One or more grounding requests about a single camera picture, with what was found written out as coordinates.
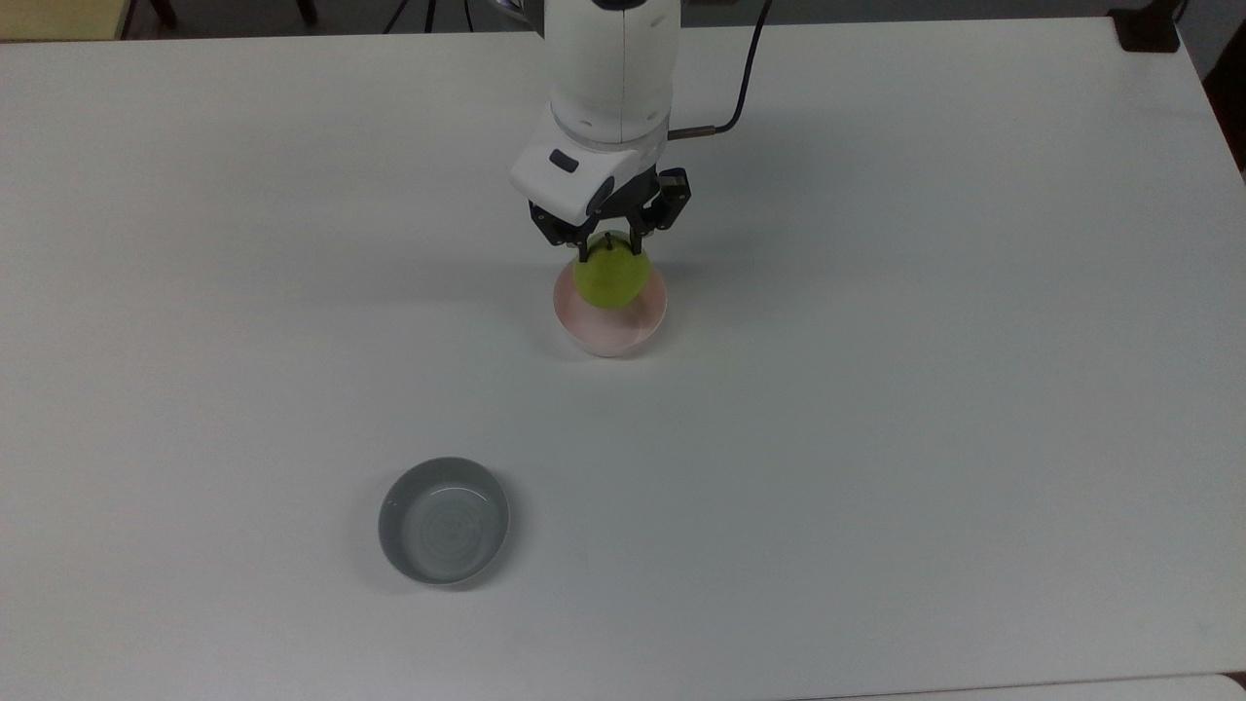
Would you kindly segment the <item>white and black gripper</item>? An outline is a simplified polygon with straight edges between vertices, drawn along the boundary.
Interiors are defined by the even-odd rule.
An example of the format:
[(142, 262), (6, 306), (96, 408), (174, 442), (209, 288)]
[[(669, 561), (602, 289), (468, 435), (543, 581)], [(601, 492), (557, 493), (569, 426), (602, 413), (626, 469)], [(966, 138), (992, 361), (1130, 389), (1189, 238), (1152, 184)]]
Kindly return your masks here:
[(637, 148), (537, 142), (520, 154), (511, 179), (526, 197), (535, 229), (551, 245), (574, 245), (582, 265), (602, 222), (623, 219), (623, 240), (632, 256), (640, 256), (642, 240), (674, 227), (692, 200), (684, 168), (658, 171)]

